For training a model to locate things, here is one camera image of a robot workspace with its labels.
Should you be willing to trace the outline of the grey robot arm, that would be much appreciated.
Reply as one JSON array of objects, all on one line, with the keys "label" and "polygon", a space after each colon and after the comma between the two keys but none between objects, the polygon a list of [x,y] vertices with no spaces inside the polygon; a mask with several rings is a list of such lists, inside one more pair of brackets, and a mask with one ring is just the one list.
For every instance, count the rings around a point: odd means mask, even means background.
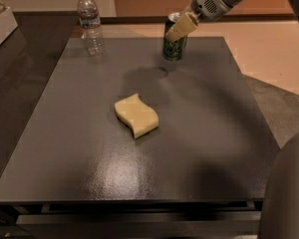
[{"label": "grey robot arm", "polygon": [[[220,19],[241,1],[191,0],[165,37],[175,42],[200,22]],[[288,1],[299,23],[299,0]],[[299,239],[299,132],[285,143],[271,167],[258,239]]]}]

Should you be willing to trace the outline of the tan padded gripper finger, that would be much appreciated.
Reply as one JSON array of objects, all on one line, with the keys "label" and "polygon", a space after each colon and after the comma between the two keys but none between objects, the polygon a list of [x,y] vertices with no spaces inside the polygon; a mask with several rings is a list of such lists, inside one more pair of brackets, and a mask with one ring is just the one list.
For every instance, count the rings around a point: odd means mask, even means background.
[{"label": "tan padded gripper finger", "polygon": [[198,27],[198,21],[193,13],[185,12],[180,18],[168,29],[165,37],[170,42],[175,42],[188,34],[195,31]]}]

